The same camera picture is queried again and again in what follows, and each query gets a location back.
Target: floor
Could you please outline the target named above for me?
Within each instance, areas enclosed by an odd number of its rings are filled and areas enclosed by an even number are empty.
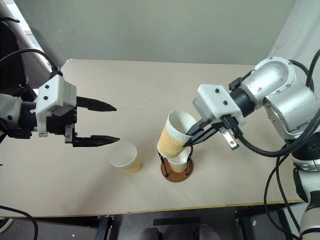
[[[277,213],[272,216],[279,221]],[[285,240],[265,214],[250,218],[250,226],[255,240]],[[193,240],[195,229],[201,224],[213,227],[221,240],[242,240],[242,230],[235,221],[233,207],[206,208],[179,211],[149,212],[116,215],[108,240],[135,240],[146,228],[157,227],[163,233],[163,240]],[[83,226],[38,222],[38,240],[95,240],[97,229]],[[33,225],[27,220],[16,219],[0,240],[31,240]]]

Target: paper cup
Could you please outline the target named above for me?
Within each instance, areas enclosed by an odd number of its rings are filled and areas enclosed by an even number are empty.
[[[191,147],[186,147],[178,156],[174,158],[168,158],[168,162],[172,171],[176,173],[182,173],[187,168],[188,156],[191,152]]]
[[[127,174],[133,174],[141,167],[141,161],[137,158],[137,148],[129,142],[119,143],[108,157],[114,167]]]
[[[193,116],[184,111],[172,111],[168,115],[157,144],[159,153],[167,159],[177,157],[184,150],[186,142],[192,137],[186,133],[196,122]]]

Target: table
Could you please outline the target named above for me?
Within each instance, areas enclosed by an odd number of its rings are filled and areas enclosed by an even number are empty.
[[[98,99],[116,112],[78,109],[76,132],[81,137],[109,135],[131,142],[142,161],[140,171],[125,174],[111,166],[108,153],[116,143],[73,148],[64,137],[50,134],[30,140],[6,138],[0,145],[0,204],[36,217],[97,216],[172,209],[257,205],[275,159],[243,145],[232,151],[220,134],[194,146],[194,170],[185,181],[173,183],[161,174],[157,142],[171,110],[199,114],[192,105],[200,84],[228,83],[253,66],[110,60],[68,60],[65,80],[77,95]],[[266,150],[284,143],[264,109],[246,118],[243,132]],[[280,168],[285,193],[298,202],[293,163]],[[273,179],[268,202],[282,201]],[[0,216],[14,213],[0,211]]]

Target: black cable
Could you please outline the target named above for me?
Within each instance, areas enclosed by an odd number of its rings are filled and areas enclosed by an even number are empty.
[[[315,66],[316,66],[316,63],[317,63],[319,57],[320,57],[320,49],[315,53],[315,55],[314,55],[314,57],[313,57],[313,59],[311,61],[311,64],[310,64],[310,67],[309,67],[309,74],[306,77],[306,82],[305,82],[305,85],[307,87],[309,87],[310,84],[311,84],[312,74],[314,73],[314,69],[315,69]]]
[[[316,52],[314,55],[308,76],[306,78],[306,85],[311,82],[312,79],[312,74],[314,72],[314,68],[316,66],[317,60],[319,59],[320,56],[320,49]],[[263,149],[260,149],[254,145],[252,145],[250,142],[248,142],[243,135],[237,136],[239,140],[242,142],[243,145],[245,145],[247,148],[250,150],[254,151],[257,154],[266,156],[266,157],[281,157],[287,154],[290,154],[297,149],[299,149],[303,144],[305,144],[306,141],[314,134],[314,132],[317,130],[318,126],[320,124],[320,108],[318,112],[315,114],[314,118],[311,120],[309,125],[306,127],[306,129],[303,131],[303,133],[290,145],[288,145],[286,148],[280,149],[278,151],[266,151]]]
[[[308,71],[308,68],[305,65],[303,65],[301,62],[298,62],[296,60],[289,60],[289,61],[292,62],[293,65],[296,65],[297,67],[301,68],[302,71],[304,71],[305,75],[308,77],[309,71]],[[314,80],[312,79],[312,77],[311,77],[311,80],[310,80],[310,86],[308,86],[307,81],[305,82],[305,85],[307,87],[309,87],[312,92],[315,91]]]
[[[55,65],[54,61],[52,61],[52,59],[47,54],[45,54],[43,51],[40,51],[40,50],[35,49],[35,48],[24,48],[24,49],[20,49],[20,50],[17,50],[17,51],[14,51],[14,52],[8,54],[7,56],[5,56],[2,59],[0,59],[0,66],[2,64],[4,64],[6,61],[14,58],[15,56],[18,56],[18,55],[24,54],[24,53],[30,53],[30,52],[37,53],[37,54],[40,54],[40,55],[44,56],[44,58],[51,65],[52,71],[57,71],[58,70],[58,68]]]
[[[279,174],[279,166],[280,166],[280,158],[278,157],[276,159],[276,163],[275,163],[275,174],[276,174],[276,181],[278,183],[278,186],[279,186],[279,190],[280,190],[280,193],[281,193],[281,196],[283,198],[283,201],[284,201],[284,204],[286,206],[286,209],[288,210],[292,220],[293,220],[293,223],[296,227],[296,229],[298,230],[298,232],[300,232],[300,226],[299,226],[299,223],[294,215],[294,213],[292,212],[291,210],[291,207],[288,203],[288,200],[287,200],[287,197],[285,195],[285,192],[284,192],[284,189],[282,187],[282,184],[281,184],[281,180],[280,180],[280,174]]]
[[[289,155],[285,155],[283,158],[281,158],[280,160],[280,157],[277,158],[277,161],[279,160],[279,166],[284,162],[284,160],[286,160],[286,158],[288,157]],[[271,223],[278,229],[280,230],[281,232],[283,232],[285,235],[288,235],[294,239],[299,239],[298,236],[296,236],[295,234],[293,234],[292,232],[289,232],[285,229],[283,229],[282,227],[280,227],[275,221],[274,219],[272,218],[272,216],[270,215],[270,211],[269,211],[269,208],[268,208],[268,205],[267,205],[267,195],[268,195],[268,188],[269,188],[269,185],[270,185],[270,181],[271,181],[271,178],[272,176],[274,175],[276,171],[276,166],[273,168],[273,170],[271,171],[269,177],[268,177],[268,180],[266,181],[266,185],[265,185],[265,189],[264,189],[264,196],[263,196],[263,206],[264,206],[264,209],[265,209],[265,213],[266,215],[268,216],[269,220],[271,221]]]
[[[7,210],[7,211],[11,211],[11,212],[15,212],[15,213],[18,213],[18,214],[25,215],[34,225],[33,240],[37,240],[37,238],[38,238],[38,224],[37,224],[36,219],[33,216],[31,216],[29,213],[27,213],[25,211],[21,211],[21,210],[18,210],[18,209],[7,207],[7,206],[0,205],[0,209],[4,209],[4,210]]]

